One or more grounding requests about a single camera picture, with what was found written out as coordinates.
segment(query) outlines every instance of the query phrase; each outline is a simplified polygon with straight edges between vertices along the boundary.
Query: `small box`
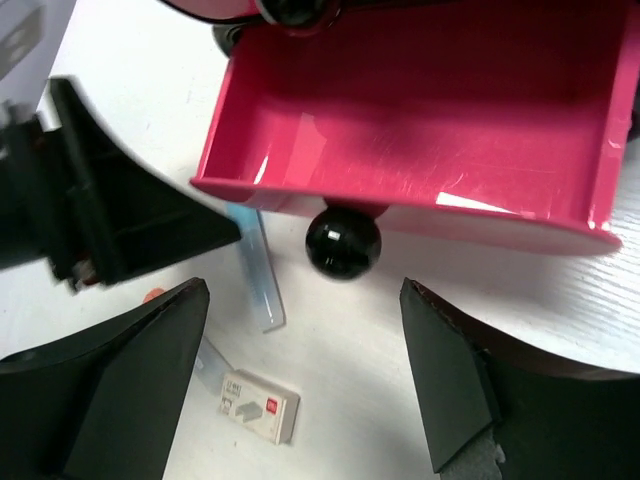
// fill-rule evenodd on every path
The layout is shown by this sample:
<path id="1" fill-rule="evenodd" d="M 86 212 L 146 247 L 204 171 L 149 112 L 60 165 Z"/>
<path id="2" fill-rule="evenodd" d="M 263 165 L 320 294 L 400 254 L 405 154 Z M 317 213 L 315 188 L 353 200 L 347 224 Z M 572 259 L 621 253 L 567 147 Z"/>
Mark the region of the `small box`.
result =
<path id="1" fill-rule="evenodd" d="M 275 443 L 291 439 L 300 396 L 245 370 L 224 377 L 220 411 Z"/>

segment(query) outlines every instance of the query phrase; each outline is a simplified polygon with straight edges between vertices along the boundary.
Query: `black ball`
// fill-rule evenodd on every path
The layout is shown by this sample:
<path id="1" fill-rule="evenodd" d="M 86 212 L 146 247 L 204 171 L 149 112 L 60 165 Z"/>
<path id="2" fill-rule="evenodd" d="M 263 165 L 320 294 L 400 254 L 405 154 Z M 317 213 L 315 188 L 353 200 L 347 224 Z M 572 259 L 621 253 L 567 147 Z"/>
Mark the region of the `black ball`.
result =
<path id="1" fill-rule="evenodd" d="M 256 4 L 269 23 L 294 29 L 314 27 L 339 11 L 336 0 L 257 0 Z"/>
<path id="2" fill-rule="evenodd" d="M 309 260 L 321 273 L 336 280 L 352 280 L 378 261 L 382 239 L 367 215 L 329 207 L 309 225 L 306 247 Z"/>

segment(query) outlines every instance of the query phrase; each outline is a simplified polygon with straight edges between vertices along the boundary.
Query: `black plastic part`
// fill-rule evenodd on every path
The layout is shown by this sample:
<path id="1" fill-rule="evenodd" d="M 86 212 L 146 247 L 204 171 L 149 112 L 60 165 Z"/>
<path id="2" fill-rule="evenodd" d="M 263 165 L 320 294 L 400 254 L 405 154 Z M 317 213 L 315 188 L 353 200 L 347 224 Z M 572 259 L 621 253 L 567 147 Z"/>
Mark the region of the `black plastic part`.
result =
<path id="1" fill-rule="evenodd" d="M 315 268 L 336 280 L 352 280 L 380 258 L 382 239 L 375 222 L 355 210 L 329 207 L 307 231 L 306 249 Z"/>
<path id="2" fill-rule="evenodd" d="M 402 287 L 400 308 L 431 466 L 440 473 L 470 440 L 500 419 L 500 411 L 482 359 L 409 280 Z"/>
<path id="3" fill-rule="evenodd" d="M 45 133 L 37 117 L 21 122 L 10 108 L 0 131 L 0 182 L 8 185 L 0 267 L 47 256 L 55 277 L 74 287 L 111 285 L 240 239 L 233 221 L 118 148 L 70 80 L 51 79 L 50 92 L 60 129 Z"/>
<path id="4" fill-rule="evenodd" d="M 408 279 L 400 305 L 443 480 L 638 477 L 639 376 L 526 344 Z M 481 441 L 491 448 L 477 449 Z"/>
<path id="5" fill-rule="evenodd" d="M 208 305 L 192 279 L 0 361 L 0 478 L 160 480 Z"/>
<path id="6" fill-rule="evenodd" d="M 628 140 L 631 142 L 640 137 L 640 115 L 635 110 L 631 112 L 631 128 L 629 128 Z"/>
<path id="7" fill-rule="evenodd" d="M 211 30 L 218 48 L 227 57 L 231 57 L 233 47 L 242 36 L 242 25 L 214 25 Z"/>

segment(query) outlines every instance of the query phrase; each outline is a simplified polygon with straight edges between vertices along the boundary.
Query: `red label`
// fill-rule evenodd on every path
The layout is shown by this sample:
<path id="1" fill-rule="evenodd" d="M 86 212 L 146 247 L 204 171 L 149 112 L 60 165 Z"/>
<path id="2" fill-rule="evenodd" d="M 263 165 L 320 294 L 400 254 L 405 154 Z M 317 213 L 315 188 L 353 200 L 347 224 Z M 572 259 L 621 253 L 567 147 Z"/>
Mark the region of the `red label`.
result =
<path id="1" fill-rule="evenodd" d="M 278 402 L 276 402 L 273 398 L 267 399 L 267 412 L 275 413 L 278 411 Z"/>

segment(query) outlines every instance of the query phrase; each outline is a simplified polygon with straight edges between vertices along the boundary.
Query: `white wooden surface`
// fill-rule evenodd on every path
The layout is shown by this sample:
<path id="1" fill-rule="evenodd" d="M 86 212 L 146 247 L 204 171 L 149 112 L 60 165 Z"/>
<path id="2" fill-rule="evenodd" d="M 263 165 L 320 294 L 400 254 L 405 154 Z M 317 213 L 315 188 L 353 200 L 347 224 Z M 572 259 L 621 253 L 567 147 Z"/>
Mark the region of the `white wooden surface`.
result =
<path id="1" fill-rule="evenodd" d="M 53 73 L 76 75 L 112 134 L 189 190 L 225 63 L 207 26 L 155 0 L 78 0 Z M 274 447 L 217 415 L 216 398 L 193 380 L 166 479 L 430 478 L 397 300 L 402 278 L 549 351 L 640 373 L 640 142 L 627 157 L 613 223 L 625 248 L 610 257 L 540 257 L 385 233 L 369 275 L 333 283 L 307 263 L 308 221 L 272 214 L 266 222 L 284 329 L 262 335 L 254 328 L 233 247 L 76 297 L 36 263 L 0 275 L 0 357 L 197 275 L 212 294 L 211 342 L 235 367 L 298 391 L 302 404 L 293 444 Z"/>

